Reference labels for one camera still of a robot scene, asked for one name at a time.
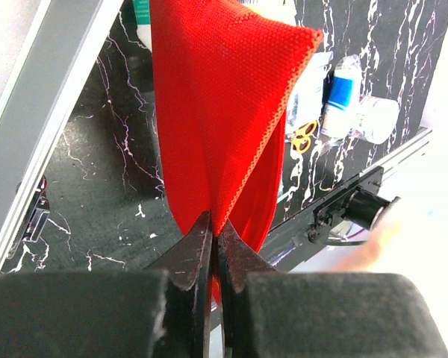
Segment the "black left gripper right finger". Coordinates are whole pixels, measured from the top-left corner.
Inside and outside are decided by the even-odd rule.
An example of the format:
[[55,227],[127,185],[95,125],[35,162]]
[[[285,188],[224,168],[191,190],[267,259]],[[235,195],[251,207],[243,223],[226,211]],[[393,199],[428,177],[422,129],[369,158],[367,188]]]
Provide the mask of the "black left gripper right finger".
[[217,237],[225,357],[448,357],[398,274],[281,273],[226,224]]

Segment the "grey metal medicine case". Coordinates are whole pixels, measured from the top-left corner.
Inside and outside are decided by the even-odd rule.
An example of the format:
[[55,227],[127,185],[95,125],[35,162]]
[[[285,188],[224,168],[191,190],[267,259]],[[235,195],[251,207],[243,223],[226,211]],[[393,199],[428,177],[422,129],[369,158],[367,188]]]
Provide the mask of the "grey metal medicine case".
[[122,5],[45,1],[0,107],[0,271],[34,190]]

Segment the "red first aid kit pouch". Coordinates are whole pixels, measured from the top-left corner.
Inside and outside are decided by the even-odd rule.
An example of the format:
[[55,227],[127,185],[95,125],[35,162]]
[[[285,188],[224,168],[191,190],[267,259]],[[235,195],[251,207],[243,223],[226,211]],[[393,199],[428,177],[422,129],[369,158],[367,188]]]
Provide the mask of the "red first aid kit pouch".
[[237,1],[151,1],[158,140],[182,233],[203,212],[254,251],[277,206],[287,103],[323,41]]

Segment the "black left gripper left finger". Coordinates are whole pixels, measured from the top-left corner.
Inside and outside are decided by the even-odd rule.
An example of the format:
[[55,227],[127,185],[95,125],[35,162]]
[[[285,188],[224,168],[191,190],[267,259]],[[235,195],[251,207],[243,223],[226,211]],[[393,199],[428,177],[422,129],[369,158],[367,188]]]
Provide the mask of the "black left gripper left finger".
[[207,357],[211,216],[147,269],[0,277],[0,357]]

